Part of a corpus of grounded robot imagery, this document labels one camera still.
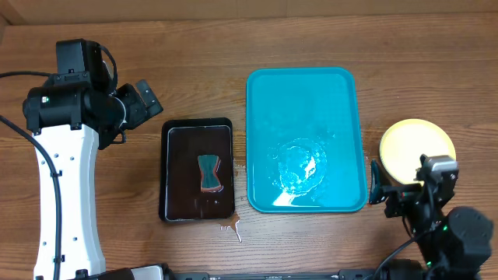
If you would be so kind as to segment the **yellow plate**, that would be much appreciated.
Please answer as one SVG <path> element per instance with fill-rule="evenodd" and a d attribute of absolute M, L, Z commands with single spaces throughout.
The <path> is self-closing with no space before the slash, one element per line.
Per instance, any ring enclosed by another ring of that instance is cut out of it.
<path fill-rule="evenodd" d="M 422 154 L 456 159 L 448 134 L 422 119 L 406 119 L 390 126 L 381 138 L 379 153 L 384 169 L 400 184 L 417 183 L 416 171 L 421 167 Z"/>

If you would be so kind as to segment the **green orange sponge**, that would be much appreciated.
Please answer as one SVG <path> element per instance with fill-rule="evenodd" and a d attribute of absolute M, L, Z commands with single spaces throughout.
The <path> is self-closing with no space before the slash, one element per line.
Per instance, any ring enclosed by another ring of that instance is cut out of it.
<path fill-rule="evenodd" d="M 203 193 L 218 192 L 223 189 L 217 171 L 220 159 L 216 155 L 198 156 L 198 165 L 201 174 L 200 190 Z"/>

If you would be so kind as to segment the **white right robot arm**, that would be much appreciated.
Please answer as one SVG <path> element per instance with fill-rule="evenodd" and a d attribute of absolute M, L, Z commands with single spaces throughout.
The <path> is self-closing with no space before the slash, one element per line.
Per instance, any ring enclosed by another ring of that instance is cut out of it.
<path fill-rule="evenodd" d="M 450 156 L 420 157 L 416 182 L 393 186 L 371 162 L 369 203 L 384 203 L 388 218 L 399 217 L 410 238 L 393 251 L 370 279 L 478 279 L 492 254 L 493 222 L 471 207 L 443 207 L 454 197 L 458 162 Z"/>

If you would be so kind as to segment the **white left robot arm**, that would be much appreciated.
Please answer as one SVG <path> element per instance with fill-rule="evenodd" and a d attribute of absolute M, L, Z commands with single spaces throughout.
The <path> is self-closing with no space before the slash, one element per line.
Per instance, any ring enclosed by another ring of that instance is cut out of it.
<path fill-rule="evenodd" d="M 149 84 L 114 93 L 87 82 L 30 90 L 23 113 L 40 176 L 40 245 L 35 279 L 161 279 L 164 266 L 109 271 L 96 222 L 96 154 L 162 111 Z"/>

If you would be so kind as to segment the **black water tray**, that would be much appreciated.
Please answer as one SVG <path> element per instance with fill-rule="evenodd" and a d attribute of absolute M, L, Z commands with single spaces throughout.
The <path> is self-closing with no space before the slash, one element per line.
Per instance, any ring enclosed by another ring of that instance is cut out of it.
<path fill-rule="evenodd" d="M 223 189 L 203 193 L 198 156 L 216 155 Z M 161 134 L 159 217 L 164 222 L 227 219 L 235 211 L 233 125 L 226 117 L 171 120 Z"/>

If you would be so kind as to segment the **teal plastic tray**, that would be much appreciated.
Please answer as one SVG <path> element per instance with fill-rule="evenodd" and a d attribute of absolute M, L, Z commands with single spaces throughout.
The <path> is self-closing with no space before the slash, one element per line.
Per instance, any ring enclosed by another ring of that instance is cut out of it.
<path fill-rule="evenodd" d="M 264 213 L 357 212 L 366 164 L 344 68 L 266 68 L 246 84 L 247 198 Z"/>

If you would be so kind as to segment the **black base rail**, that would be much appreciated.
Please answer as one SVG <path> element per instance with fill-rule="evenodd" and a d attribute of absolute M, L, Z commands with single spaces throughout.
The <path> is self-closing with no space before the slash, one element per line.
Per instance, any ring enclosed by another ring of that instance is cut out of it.
<path fill-rule="evenodd" d="M 224 274 L 210 275 L 207 272 L 165 274 L 165 280 L 388 280 L 386 271 L 374 277 L 374 269 L 342 269 L 329 273 L 263 273 L 263 274 Z"/>

